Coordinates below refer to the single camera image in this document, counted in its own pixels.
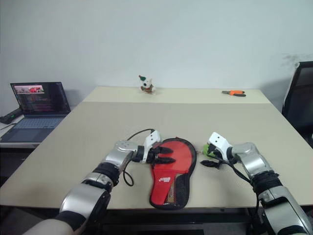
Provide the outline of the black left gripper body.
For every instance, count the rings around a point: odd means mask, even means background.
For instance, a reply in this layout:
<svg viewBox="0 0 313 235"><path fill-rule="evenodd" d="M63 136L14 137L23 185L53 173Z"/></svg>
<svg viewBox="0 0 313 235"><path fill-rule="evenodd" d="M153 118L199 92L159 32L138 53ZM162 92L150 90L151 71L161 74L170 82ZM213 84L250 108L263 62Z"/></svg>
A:
<svg viewBox="0 0 313 235"><path fill-rule="evenodd" d="M161 153L162 147L153 147L148 151L148 156L146 159L147 164L158 164L158 155Z"/></svg>

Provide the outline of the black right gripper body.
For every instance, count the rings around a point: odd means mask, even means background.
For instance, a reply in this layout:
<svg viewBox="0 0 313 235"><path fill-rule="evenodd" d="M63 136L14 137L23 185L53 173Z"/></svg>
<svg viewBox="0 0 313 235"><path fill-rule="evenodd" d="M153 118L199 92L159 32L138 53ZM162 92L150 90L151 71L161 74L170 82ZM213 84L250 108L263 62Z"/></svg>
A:
<svg viewBox="0 0 313 235"><path fill-rule="evenodd" d="M216 169L220 169L221 165L222 165L222 155L220 153L220 151L216 148L215 152L213 155L209 155L211 158L215 159L218 163L218 167L216 167Z"/></svg>

